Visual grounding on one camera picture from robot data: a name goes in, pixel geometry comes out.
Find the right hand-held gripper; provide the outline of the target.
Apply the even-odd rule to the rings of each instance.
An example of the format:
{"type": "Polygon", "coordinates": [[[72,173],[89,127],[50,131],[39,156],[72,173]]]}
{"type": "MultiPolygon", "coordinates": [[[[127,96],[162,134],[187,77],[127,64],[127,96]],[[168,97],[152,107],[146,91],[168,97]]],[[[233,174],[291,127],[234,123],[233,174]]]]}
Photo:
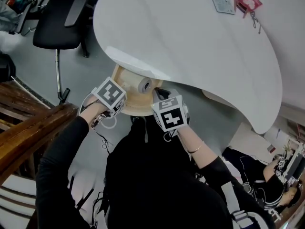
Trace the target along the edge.
{"type": "Polygon", "coordinates": [[[177,90],[168,87],[156,87],[152,91],[153,116],[164,131],[165,141],[171,141],[177,135],[177,129],[190,122],[188,107],[177,90]]]}

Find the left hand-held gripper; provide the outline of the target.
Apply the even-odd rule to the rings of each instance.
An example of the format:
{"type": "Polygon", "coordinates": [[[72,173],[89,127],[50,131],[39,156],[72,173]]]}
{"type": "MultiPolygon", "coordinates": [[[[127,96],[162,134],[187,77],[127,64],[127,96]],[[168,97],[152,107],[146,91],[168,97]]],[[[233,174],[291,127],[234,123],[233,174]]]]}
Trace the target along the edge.
{"type": "Polygon", "coordinates": [[[92,121],[90,128],[94,129],[103,119],[115,119],[115,124],[112,127],[106,126],[106,129],[112,129],[115,127],[118,115],[124,108],[127,101],[126,91],[120,87],[111,77],[107,77],[99,87],[95,87],[84,98],[80,113],[83,112],[91,103],[103,104],[106,110],[99,114],[92,121]]]}

